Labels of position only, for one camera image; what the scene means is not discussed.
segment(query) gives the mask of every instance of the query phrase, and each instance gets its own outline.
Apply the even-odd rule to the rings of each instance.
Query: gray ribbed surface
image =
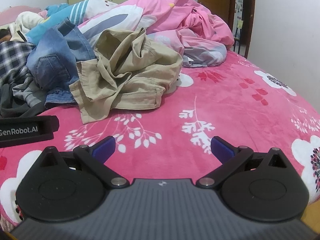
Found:
[[[137,179],[113,190],[99,209],[76,221],[46,224],[27,219],[12,234],[19,240],[311,240],[293,220],[261,224],[229,211],[213,190],[189,179]]]

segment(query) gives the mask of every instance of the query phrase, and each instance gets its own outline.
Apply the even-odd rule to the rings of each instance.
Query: blue gripper pad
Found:
[[[116,140],[112,136],[108,136],[92,146],[91,149],[91,155],[99,162],[105,163],[116,150]]]
[[[211,139],[211,152],[222,164],[235,156],[233,150],[215,138]]]

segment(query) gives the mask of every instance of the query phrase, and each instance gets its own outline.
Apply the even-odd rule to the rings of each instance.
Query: jeans pocket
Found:
[[[35,70],[36,82],[44,90],[64,87],[71,80],[68,70],[57,55],[40,57]]]

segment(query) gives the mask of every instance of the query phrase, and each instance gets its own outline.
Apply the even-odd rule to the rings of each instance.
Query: black and white plaid fabric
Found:
[[[0,43],[0,88],[18,82],[29,75],[27,58],[36,46],[30,42],[5,41]]]

